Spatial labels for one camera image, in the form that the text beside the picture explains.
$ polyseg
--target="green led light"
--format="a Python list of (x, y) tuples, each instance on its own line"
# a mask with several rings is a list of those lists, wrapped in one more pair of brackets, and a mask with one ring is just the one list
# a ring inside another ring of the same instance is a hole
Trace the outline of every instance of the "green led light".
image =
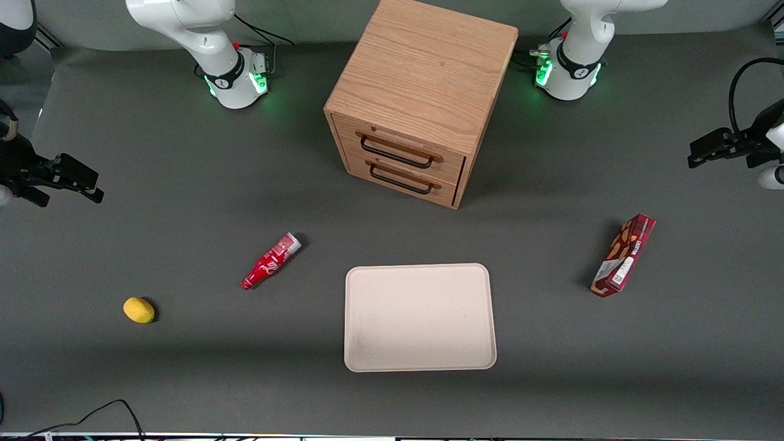
[(539, 84), (540, 86), (547, 84), (547, 79), (550, 77), (551, 71), (553, 71), (553, 62), (550, 60), (539, 66), (539, 70), (536, 71), (536, 84)]
[(593, 86), (596, 84), (596, 76), (599, 75), (599, 69), (601, 69), (601, 63), (596, 66), (596, 71), (593, 73), (593, 79), (590, 80), (590, 84)]
[(215, 90), (212, 88), (212, 84), (210, 84), (209, 80), (207, 79), (207, 75), (204, 76), (204, 81), (207, 83), (207, 86), (209, 86), (209, 92), (215, 96)]
[(265, 74), (254, 74), (253, 72), (248, 72), (248, 76), (250, 77), (250, 80), (253, 83), (253, 87), (256, 88), (256, 92), (258, 92), (259, 95), (267, 91), (267, 76)]

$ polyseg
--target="black cable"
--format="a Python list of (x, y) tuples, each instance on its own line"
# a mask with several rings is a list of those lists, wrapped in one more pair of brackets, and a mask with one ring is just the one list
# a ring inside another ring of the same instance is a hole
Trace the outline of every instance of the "black cable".
[(101, 407), (91, 411), (89, 414), (86, 414), (81, 420), (79, 420), (79, 421), (77, 421), (75, 423), (63, 423), (63, 424), (54, 425), (54, 426), (51, 426), (51, 427), (48, 427), (48, 428), (42, 428), (41, 430), (37, 430), (35, 432), (32, 432), (28, 436), (24, 436), (22, 438), (19, 438), (17, 441), (28, 441), (30, 439), (33, 439), (36, 435), (39, 435), (39, 434), (42, 434), (42, 433), (45, 433), (45, 432), (51, 432), (52, 430), (54, 430), (56, 428), (80, 425), (81, 423), (85, 422), (87, 420), (87, 418), (90, 418), (95, 412), (103, 410), (103, 409), (109, 407), (110, 405), (112, 405), (114, 403), (122, 403), (122, 405), (125, 406), (126, 409), (128, 409), (128, 412), (131, 414), (131, 418), (133, 418), (133, 424), (136, 426), (136, 431), (139, 433), (139, 439), (141, 441), (144, 441), (144, 431), (142, 430), (142, 426), (139, 424), (139, 418), (136, 417), (136, 414), (133, 413), (133, 409), (131, 409), (131, 406), (124, 399), (114, 399), (114, 400), (111, 400), (109, 403), (106, 403), (103, 406), (101, 406)]
[(273, 34), (272, 32), (269, 32), (269, 31), (266, 31), (266, 30), (262, 29), (261, 27), (254, 26), (254, 25), (252, 25), (252, 24), (248, 23), (247, 21), (243, 20), (243, 19), (242, 19), (242, 18), (241, 18), (239, 15), (237, 15), (237, 14), (234, 14), (234, 18), (236, 18), (237, 20), (240, 20), (240, 21), (242, 22), (242, 24), (244, 24), (244, 25), (245, 25), (245, 26), (247, 26), (247, 27), (250, 27), (250, 28), (251, 28), (251, 29), (253, 29), (253, 30), (256, 30), (256, 31), (261, 31), (261, 32), (263, 32), (264, 34), (267, 34), (267, 35), (272, 35), (272, 36), (273, 36), (273, 37), (275, 37), (275, 38), (279, 38), (279, 39), (281, 39), (281, 40), (283, 40), (283, 41), (285, 41), (285, 42), (289, 42), (289, 43), (290, 43), (292, 46), (296, 46), (296, 44), (294, 44), (294, 42), (293, 42), (293, 41), (291, 41), (291, 40), (289, 40), (288, 38), (286, 38), (286, 37), (281, 37), (280, 35), (278, 35), (278, 34)]
[(0, 114), (5, 115), (11, 119), (11, 121), (19, 121), (19, 119), (14, 115), (13, 109), (11, 106), (5, 103), (5, 101), (0, 100)]
[(514, 57), (510, 58), (509, 61), (511, 61), (512, 63), (515, 63), (517, 66), (523, 67), (525, 69), (531, 69), (532, 71), (536, 70), (536, 68), (537, 68), (533, 64), (525, 64), (522, 61), (515, 60)]
[(558, 32), (561, 32), (561, 30), (562, 30), (564, 27), (566, 27), (566, 25), (567, 25), (567, 24), (570, 24), (571, 22), (572, 22), (572, 18), (571, 18), (571, 17), (569, 17), (568, 19), (566, 19), (566, 21), (565, 21), (564, 23), (562, 23), (562, 24), (561, 24), (561, 26), (559, 26), (559, 27), (556, 27), (556, 28), (555, 28), (555, 29), (554, 29), (552, 32), (550, 32), (550, 35), (549, 35), (549, 37), (550, 37), (550, 38), (552, 38), (552, 37), (554, 37), (554, 36), (558, 35)]
[(739, 139), (743, 139), (740, 133), (740, 129), (738, 128), (738, 121), (735, 119), (735, 88), (738, 87), (738, 80), (740, 79), (743, 72), (746, 71), (749, 67), (752, 67), (754, 64), (759, 63), (770, 63), (770, 64), (778, 64), (780, 66), (784, 66), (784, 59), (781, 58), (773, 58), (770, 56), (756, 58), (754, 60), (749, 61), (746, 64), (743, 64), (738, 72), (735, 73), (735, 76), (732, 77), (732, 82), (730, 83), (730, 97), (728, 100), (729, 108), (730, 108), (730, 126), (732, 127), (732, 132)]

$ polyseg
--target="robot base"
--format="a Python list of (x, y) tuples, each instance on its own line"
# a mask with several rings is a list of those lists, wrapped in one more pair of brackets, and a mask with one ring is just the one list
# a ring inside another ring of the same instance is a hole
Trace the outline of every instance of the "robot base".
[[(539, 46), (539, 52), (555, 54), (557, 47), (563, 42), (563, 38), (555, 38), (549, 43)], [(539, 66), (536, 71), (534, 84), (545, 89), (553, 98), (564, 101), (577, 100), (586, 94), (588, 89), (596, 83), (596, 77), (601, 69), (601, 64), (588, 72), (581, 79), (573, 79), (569, 71), (558, 62), (557, 57), (549, 56), (544, 59), (544, 64)]]
[(245, 58), (245, 68), (230, 89), (220, 89), (206, 77), (209, 92), (226, 108), (241, 109), (256, 102), (267, 93), (269, 78), (267, 77), (267, 59), (262, 53), (254, 53), (250, 49), (240, 48), (240, 56)]

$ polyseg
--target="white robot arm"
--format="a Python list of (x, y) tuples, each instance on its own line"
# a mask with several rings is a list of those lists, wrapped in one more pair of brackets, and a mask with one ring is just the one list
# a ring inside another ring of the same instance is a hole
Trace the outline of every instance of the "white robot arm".
[(234, 16), (234, 0), (125, 0), (143, 27), (178, 42), (201, 66), (210, 93), (227, 108), (245, 108), (267, 92), (267, 59), (235, 48), (226, 32), (214, 27)]
[(661, 8), (667, 0), (561, 0), (572, 15), (564, 40), (554, 39), (531, 51), (540, 57), (535, 84), (559, 100), (577, 100), (596, 82), (602, 54), (615, 35), (612, 13)]
[[(784, 158), (784, 121), (779, 120), (779, 124), (768, 130), (765, 137), (782, 151)], [(757, 183), (770, 190), (784, 190), (784, 166), (772, 166), (762, 170), (757, 176)]]
[(32, 44), (38, 19), (31, 0), (0, 2), (0, 55), (20, 53)]

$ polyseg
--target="red bottle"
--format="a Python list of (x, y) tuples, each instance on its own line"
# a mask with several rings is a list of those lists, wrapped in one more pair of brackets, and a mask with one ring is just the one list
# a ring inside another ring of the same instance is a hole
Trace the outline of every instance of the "red bottle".
[(248, 277), (245, 277), (245, 280), (240, 282), (242, 289), (250, 290), (253, 285), (273, 275), (301, 246), (302, 244), (299, 243), (299, 240), (293, 234), (286, 233), (271, 250), (267, 251), (256, 262)]

